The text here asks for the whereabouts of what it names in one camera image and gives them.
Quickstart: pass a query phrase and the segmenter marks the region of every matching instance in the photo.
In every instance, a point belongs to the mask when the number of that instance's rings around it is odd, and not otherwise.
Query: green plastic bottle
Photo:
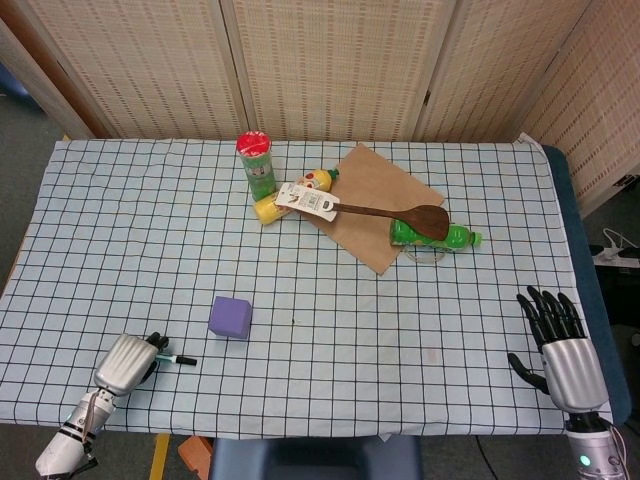
[[[466,247],[477,247],[482,242],[482,235],[472,232],[462,225],[449,226],[447,238],[442,241],[433,240],[420,235],[413,228],[400,220],[392,220],[389,229],[391,245],[427,245],[434,248],[461,250]]]

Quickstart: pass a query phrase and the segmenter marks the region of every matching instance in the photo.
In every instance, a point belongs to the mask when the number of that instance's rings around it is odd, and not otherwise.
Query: wooden spatula
[[[447,233],[449,233],[449,214],[444,208],[434,205],[418,205],[410,210],[394,212],[392,210],[334,203],[333,210],[402,220],[416,232],[434,240],[444,240],[447,238]]]

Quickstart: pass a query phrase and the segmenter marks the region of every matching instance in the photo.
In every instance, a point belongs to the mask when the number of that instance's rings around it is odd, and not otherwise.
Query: beige wall panel
[[[258,127],[276,139],[409,140],[454,5],[233,1]]]
[[[640,165],[640,2],[595,2],[521,129],[568,157],[583,214]]]
[[[219,7],[28,0],[28,8],[119,136],[225,139],[246,128]]]
[[[465,0],[454,15],[416,139],[513,140],[503,130],[586,0]]]

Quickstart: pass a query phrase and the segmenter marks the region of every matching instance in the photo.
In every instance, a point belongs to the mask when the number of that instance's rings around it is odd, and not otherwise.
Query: floor
[[[39,111],[10,97],[0,96],[0,286],[9,275],[35,205],[40,181],[49,155],[62,132]],[[596,211],[585,222],[594,243],[603,226],[623,231],[640,243],[640,223],[632,206],[638,192],[619,197]],[[625,342],[626,333],[620,335]],[[34,478],[34,463],[53,436],[55,429],[0,424],[0,468],[3,478]],[[640,438],[625,427],[631,452],[640,452]],[[165,479],[195,479],[177,454],[185,437],[172,436],[165,465]],[[452,480],[512,480],[574,478],[569,445],[563,436],[480,437],[482,451],[474,437],[428,437],[422,440],[425,478]],[[104,432],[96,441],[95,455],[100,466],[80,478],[123,480],[149,477],[154,452],[154,435]],[[640,474],[638,454],[630,468]]]

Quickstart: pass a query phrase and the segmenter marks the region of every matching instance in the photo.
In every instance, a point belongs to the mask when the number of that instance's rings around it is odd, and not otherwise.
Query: silver robotic hand
[[[70,479],[98,465],[92,454],[96,434],[113,413],[116,397],[128,395],[155,370],[155,357],[169,343],[153,333],[147,340],[122,334],[94,374],[87,392],[36,461],[41,479]],[[79,466],[82,459],[86,462]]]
[[[542,354],[546,378],[525,368],[514,353],[507,354],[509,364],[522,380],[550,395],[556,407],[568,413],[565,428],[580,478],[628,478],[617,432],[598,414],[609,395],[593,343],[573,303],[562,293],[556,299],[533,287],[527,292],[535,306],[523,295],[517,298]]]

